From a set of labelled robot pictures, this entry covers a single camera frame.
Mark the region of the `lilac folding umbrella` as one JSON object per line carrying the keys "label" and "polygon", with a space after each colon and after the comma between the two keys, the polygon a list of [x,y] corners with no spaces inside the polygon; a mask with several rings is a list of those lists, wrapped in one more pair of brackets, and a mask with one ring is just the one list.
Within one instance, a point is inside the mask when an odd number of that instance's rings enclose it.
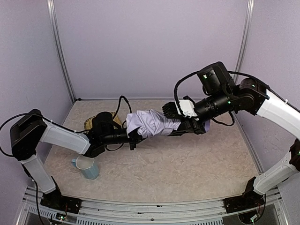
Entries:
{"label": "lilac folding umbrella", "polygon": [[[126,132],[127,135],[132,131],[137,131],[142,135],[143,139],[154,136],[168,136],[173,130],[176,130],[181,122],[187,121],[183,119],[168,119],[162,112],[150,109],[146,111],[138,110],[127,114]],[[206,132],[210,129],[210,121],[205,121]]]}

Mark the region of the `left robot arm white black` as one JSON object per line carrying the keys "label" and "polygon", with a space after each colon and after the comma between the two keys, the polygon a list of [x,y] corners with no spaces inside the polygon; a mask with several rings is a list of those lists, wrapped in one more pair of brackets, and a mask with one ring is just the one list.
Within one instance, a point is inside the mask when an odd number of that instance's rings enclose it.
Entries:
{"label": "left robot arm white black", "polygon": [[49,143],[72,150],[88,158],[95,158],[111,144],[129,143],[130,149],[143,140],[137,129],[131,133],[114,121],[109,112],[101,112],[92,119],[88,131],[74,131],[45,118],[38,109],[21,113],[10,129],[11,154],[21,162],[23,168],[38,185],[44,195],[60,195],[59,188],[37,156],[39,143]]}

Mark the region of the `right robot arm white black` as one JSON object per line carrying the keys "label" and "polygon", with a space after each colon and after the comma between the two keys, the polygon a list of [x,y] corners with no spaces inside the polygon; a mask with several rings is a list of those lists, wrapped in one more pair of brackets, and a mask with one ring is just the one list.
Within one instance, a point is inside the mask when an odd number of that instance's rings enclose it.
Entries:
{"label": "right robot arm white black", "polygon": [[169,119],[179,119],[181,125],[173,136],[186,133],[203,134],[206,121],[214,120],[224,113],[246,111],[279,125],[295,136],[295,142],[288,153],[263,174],[251,178],[245,191],[238,196],[224,199],[227,213],[263,205],[264,195],[278,183],[300,171],[300,112],[287,100],[281,98],[267,84],[251,76],[244,75],[240,84],[235,84],[232,72],[222,62],[210,64],[196,71],[202,83],[206,98],[194,102],[189,97],[177,97],[165,104],[163,114]]}

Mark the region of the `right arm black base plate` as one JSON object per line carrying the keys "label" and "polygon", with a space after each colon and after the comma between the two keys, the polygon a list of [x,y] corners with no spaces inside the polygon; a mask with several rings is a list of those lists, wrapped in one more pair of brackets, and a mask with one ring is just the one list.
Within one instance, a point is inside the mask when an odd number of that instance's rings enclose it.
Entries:
{"label": "right arm black base plate", "polygon": [[224,199],[226,213],[234,213],[242,210],[248,210],[259,205],[264,205],[263,196],[235,196]]}

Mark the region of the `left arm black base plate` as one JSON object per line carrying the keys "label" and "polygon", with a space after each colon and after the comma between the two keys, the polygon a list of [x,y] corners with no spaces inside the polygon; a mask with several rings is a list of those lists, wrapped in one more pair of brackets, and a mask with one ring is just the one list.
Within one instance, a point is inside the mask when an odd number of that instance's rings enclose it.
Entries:
{"label": "left arm black base plate", "polygon": [[82,200],[79,198],[63,195],[52,197],[43,196],[40,204],[51,209],[78,214],[82,204]]}

